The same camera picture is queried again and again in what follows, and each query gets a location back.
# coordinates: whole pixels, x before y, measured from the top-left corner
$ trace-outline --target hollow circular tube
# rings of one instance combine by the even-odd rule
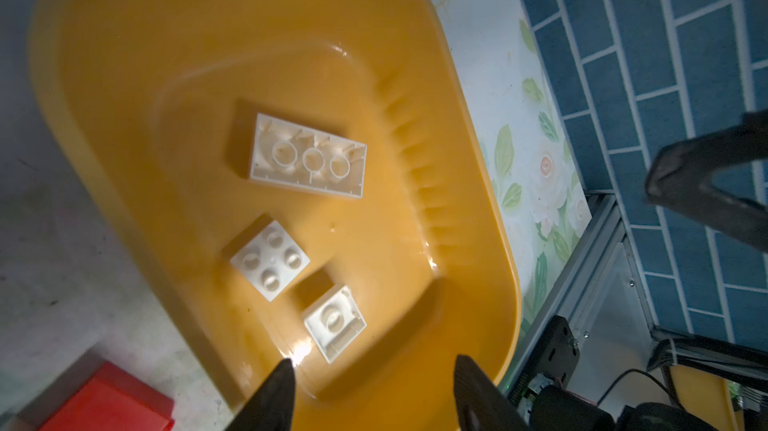
[[[283,245],[283,234],[279,231],[272,231],[270,234],[266,235],[266,242],[271,247],[277,249]]]
[[[301,162],[310,173],[319,173],[326,166],[326,159],[318,148],[308,148],[302,153]]]
[[[331,333],[338,333],[344,328],[344,316],[339,308],[332,304],[322,310],[320,319],[322,320],[322,325]]]
[[[259,267],[259,253],[258,251],[246,253],[243,256],[243,266],[251,271]]]
[[[299,269],[299,266],[301,266],[301,255],[295,249],[289,247],[285,254],[285,261],[287,267],[294,270]]]
[[[277,273],[271,269],[264,270],[264,273],[261,274],[261,285],[267,291],[277,291],[277,288],[280,287],[280,279],[277,277]]]
[[[278,141],[272,147],[272,159],[278,166],[290,168],[296,163],[299,152],[296,147],[288,141]]]
[[[331,175],[336,179],[344,179],[350,174],[350,160],[341,155],[331,158]]]

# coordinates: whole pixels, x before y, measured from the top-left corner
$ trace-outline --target white grout line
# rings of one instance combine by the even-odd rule
[[[671,92],[677,91],[677,85],[667,86],[666,88],[659,88],[655,91],[648,91],[644,92],[641,95],[637,95],[634,97],[635,101],[643,101],[643,100],[650,100],[651,98],[656,98],[657,96],[662,95],[668,95]]]
[[[536,33],[541,28],[545,27],[549,23],[552,23],[553,21],[555,21],[559,17],[560,17],[560,12],[558,11],[557,13],[553,14],[549,18],[544,18],[544,21],[540,21],[540,22],[534,24],[533,26],[531,26],[531,31]]]
[[[655,230],[661,230],[661,226],[657,225],[629,225],[633,229],[655,229]]]
[[[757,70],[756,65],[760,62],[752,63],[750,58],[750,38],[746,31],[746,12],[744,11],[744,0],[734,0],[731,7],[734,14],[734,29],[736,31],[736,51],[739,53],[739,71],[741,74],[741,86],[744,93],[744,107],[747,112],[757,111],[755,82],[752,74]],[[752,162],[752,180],[755,188],[755,198],[757,202],[766,203],[766,187],[764,176],[765,169],[763,162]],[[766,286],[768,286],[768,254],[763,254],[763,273],[766,276]]]
[[[675,277],[672,274],[654,273],[652,271],[643,271],[643,274],[647,274],[648,276],[655,276],[655,277],[666,277],[667,279],[670,279],[670,280],[674,280],[675,279]]]
[[[627,92],[627,98],[629,100],[629,108],[632,114],[632,121],[634,122],[635,131],[638,133],[638,141],[640,143],[640,151],[643,154],[643,162],[645,168],[650,167],[650,153],[648,152],[648,143],[645,141],[645,133],[643,132],[643,125],[640,121],[640,113],[638,112],[638,102],[635,99],[634,86],[632,86],[632,79],[629,73],[629,66],[627,64],[627,56],[624,54],[624,47],[621,44],[621,34],[619,33],[618,22],[616,20],[616,13],[614,12],[614,4],[611,0],[603,0],[605,6],[605,14],[608,18],[608,25],[610,27],[610,34],[616,44],[616,57],[619,61],[619,69],[621,71],[621,78],[624,81],[624,90]],[[672,274],[674,275],[675,285],[677,286],[677,295],[680,299],[680,305],[683,308],[683,317],[685,318],[685,324],[689,333],[694,332],[693,325],[690,321],[690,314],[688,313],[688,303],[683,290],[683,282],[680,280],[680,273],[677,269],[677,261],[674,256],[674,248],[672,246],[672,239],[670,238],[669,228],[667,228],[667,222],[664,217],[664,213],[660,207],[656,207],[656,212],[659,215],[659,224],[661,225],[661,234],[664,237],[664,245],[667,248],[667,256],[672,266]]]
[[[672,243],[672,236],[670,235],[669,225],[667,225],[667,215],[664,214],[664,210],[661,206],[656,207],[656,215],[659,217],[659,225],[661,226],[661,237],[664,239],[664,246],[667,248],[667,257],[670,260],[670,266],[672,267],[672,274],[677,284],[677,294],[680,296],[680,304],[683,306],[683,316],[685,317],[685,323],[688,326],[688,332],[694,332],[694,325],[690,321],[690,313],[688,313],[688,300],[685,297],[685,290],[683,289],[683,280],[680,278],[680,269],[677,267],[677,257],[674,254],[674,244]]]
[[[730,4],[731,0],[718,0],[714,3],[710,3],[706,6],[702,6],[698,10],[688,13],[686,15],[682,15],[679,18],[675,18],[674,25],[680,26],[685,23],[688,23],[689,21],[696,20],[696,18],[701,18],[705,14],[710,14],[713,11],[717,11],[720,8],[724,8],[725,6],[728,6]]]
[[[586,58],[582,58],[581,59],[581,64],[585,65],[585,64],[587,64],[590,61],[600,60],[600,58],[602,58],[603,56],[608,56],[610,53],[612,53],[614,51],[616,51],[616,45],[610,45],[605,50],[600,50],[598,52],[593,52],[592,54],[590,54]]]
[[[592,111],[590,110],[583,110],[575,113],[571,113],[570,115],[563,116],[563,119],[571,119],[571,118],[578,118],[579,116],[586,116],[589,115]]]
[[[725,287],[727,286],[723,281],[723,270],[720,268],[720,256],[717,251],[717,243],[715,241],[715,234],[712,232],[711,227],[706,227],[706,243],[710,246],[710,256],[712,257],[712,268],[715,272],[715,283],[717,284],[717,296],[720,298],[720,310],[723,313],[723,321],[725,321],[725,335],[728,337],[729,343],[735,343],[734,338],[734,324],[730,320],[730,308],[728,307],[728,296],[725,293]]]
[[[680,53],[680,42],[677,38],[677,27],[674,25],[674,14],[672,13],[672,0],[660,0],[661,12],[664,14],[664,24],[667,27],[667,40],[669,41],[670,54],[672,57],[672,66],[674,69],[675,81],[677,82],[677,90],[680,97],[680,109],[683,112],[683,123],[685,124],[686,138],[693,138],[696,136],[694,128],[694,115],[690,110],[690,97],[688,96],[688,87],[685,81],[685,70],[683,68],[683,56]],[[662,211],[661,207],[656,207],[656,212],[659,215],[659,223],[661,224],[661,233],[664,236],[664,244],[667,246],[667,253],[670,256],[670,264],[672,270],[677,276],[678,288],[680,293],[680,300],[683,300],[685,294],[683,292],[683,284],[680,281],[679,269],[677,267],[677,259],[674,257],[674,246],[672,244],[672,237],[670,236],[669,227],[667,226],[667,216]],[[693,333],[693,328],[690,325],[690,313],[688,313],[687,303],[684,303],[683,315],[687,319],[688,330]],[[730,319],[726,322],[726,328],[732,329],[730,325]]]
[[[697,310],[695,307],[689,307],[688,311],[692,313],[705,314],[707,316],[725,317],[722,313],[713,313],[712,311]]]
[[[753,291],[755,293],[768,293],[768,289],[764,290],[759,287],[740,286],[739,284],[726,284],[725,287],[732,290]]]
[[[608,154],[609,155],[620,155],[621,153],[631,153],[635,151],[643,151],[642,146],[628,146],[626,148],[614,148],[609,149]]]
[[[587,100],[587,104],[589,106],[589,111],[592,117],[592,125],[595,128],[595,133],[598,137],[598,144],[600,145],[600,150],[602,151],[603,157],[605,158],[605,165],[608,169],[608,176],[610,178],[610,184],[613,186],[613,189],[617,190],[616,192],[616,202],[619,205],[619,210],[621,211],[622,216],[628,216],[627,215],[627,208],[624,207],[624,201],[621,198],[621,194],[618,192],[618,185],[616,182],[616,174],[614,173],[614,167],[613,164],[610,162],[610,159],[608,159],[608,148],[605,145],[605,136],[603,136],[603,130],[600,128],[600,121],[598,119],[598,113],[594,110],[594,102],[592,101],[592,93],[589,89],[589,86],[587,85],[587,76],[584,74],[584,67],[581,65],[581,60],[579,59],[578,54],[578,48],[576,47],[576,39],[574,38],[574,31],[573,28],[571,28],[571,22],[568,19],[568,11],[565,9],[565,4],[563,0],[556,0],[558,2],[558,7],[562,13],[563,18],[563,27],[565,28],[565,35],[568,38],[568,44],[571,47],[571,54],[573,55],[574,64],[576,65],[576,72],[578,73],[579,81],[581,82],[581,88],[584,91],[584,97]],[[645,280],[645,275],[642,273],[643,271],[643,264],[640,263],[640,259],[637,257],[640,256],[638,254],[638,246],[634,243],[634,237],[632,236],[631,230],[627,228],[627,235],[629,236],[630,246],[632,248],[632,252],[635,256],[635,261],[638,265],[638,269],[640,270],[640,281],[644,286],[644,289],[648,290],[648,282]],[[659,317],[656,314],[656,308],[654,307],[654,302],[652,299],[650,299],[650,292],[646,293],[646,301],[648,302],[648,309],[650,311],[650,316],[653,318],[654,323],[659,322]],[[688,324],[689,330],[690,330],[690,319],[686,322]]]
[[[670,45],[672,55],[672,66],[674,68],[674,77],[677,81],[677,87],[680,91],[680,108],[683,110],[683,123],[685,124],[686,138],[694,138],[696,131],[694,127],[694,115],[690,111],[690,98],[688,96],[688,86],[685,81],[685,70],[683,70],[683,56],[680,54],[680,42],[677,39],[677,28],[674,26],[674,16],[672,15],[672,1],[661,0],[661,12],[664,14],[664,22],[667,25],[667,39]]]

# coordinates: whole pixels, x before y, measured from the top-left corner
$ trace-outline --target green leaf pattern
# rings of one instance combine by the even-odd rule
[[[519,183],[512,183],[507,192],[504,193],[504,199],[502,199],[502,208],[507,213],[514,210],[522,199],[523,187]]]
[[[544,100],[544,93],[538,88],[536,80],[533,78],[526,78],[523,80],[523,92],[530,96],[530,98],[536,102],[542,102]]]
[[[560,141],[560,138],[558,138],[558,130],[555,129],[554,123],[552,122],[552,119],[549,117],[547,113],[545,112],[538,113],[538,124],[542,127],[544,136],[549,138],[550,141],[552,142]]]
[[[525,47],[528,48],[530,52],[536,52],[536,43],[533,41],[533,33],[531,33],[531,28],[528,28],[528,24],[525,23],[525,20],[520,20],[520,35],[523,37]]]
[[[512,146],[512,130],[509,125],[504,125],[498,130],[496,149],[493,153],[493,162],[496,166],[496,176],[502,178],[512,169],[514,160],[514,147]]]

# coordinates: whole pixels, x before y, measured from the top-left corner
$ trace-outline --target floral wallpaper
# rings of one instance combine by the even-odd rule
[[[504,124],[495,129],[474,113],[472,118],[520,277],[525,333],[591,215],[533,36],[523,19],[519,39],[519,49],[534,58],[526,61],[539,64],[525,69],[516,93],[518,106],[505,113]]]

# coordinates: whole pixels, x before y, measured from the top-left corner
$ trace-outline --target black cable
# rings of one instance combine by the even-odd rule
[[[667,394],[667,396],[668,396],[668,397],[670,397],[670,401],[672,401],[673,403],[677,404],[677,406],[678,406],[680,409],[682,409],[683,411],[685,411],[685,408],[683,407],[683,405],[682,405],[682,404],[680,404],[680,401],[677,399],[677,397],[675,397],[675,396],[674,396],[674,395],[673,395],[673,394],[672,394],[672,393],[671,393],[671,392],[670,392],[670,391],[667,389],[667,387],[666,387],[666,386],[664,386],[664,385],[661,383],[661,381],[659,381],[658,379],[656,379],[656,378],[652,377],[650,374],[646,373],[645,371],[640,371],[639,369],[635,369],[635,368],[633,368],[633,369],[627,369],[627,370],[626,370],[626,371],[624,371],[622,374],[620,374],[618,378],[614,379],[614,381],[613,381],[613,382],[610,384],[610,386],[608,387],[608,389],[606,389],[605,393],[603,393],[603,396],[602,396],[602,397],[600,397],[600,399],[598,399],[598,404],[597,404],[597,406],[600,406],[600,403],[602,403],[602,402],[603,402],[603,400],[605,400],[605,398],[608,396],[608,394],[610,393],[610,391],[612,391],[612,390],[613,390],[613,388],[615,388],[615,387],[616,387],[616,385],[617,385],[617,384],[619,384],[619,381],[621,381],[621,380],[622,380],[622,378],[624,378],[625,376],[627,376],[629,373],[638,373],[638,374],[642,374],[642,375],[643,375],[643,376],[645,376],[645,377],[651,378],[651,379],[654,381],[654,383],[656,383],[656,384],[658,385],[658,387],[659,387],[659,388],[662,388],[662,389],[664,390],[664,392]]]

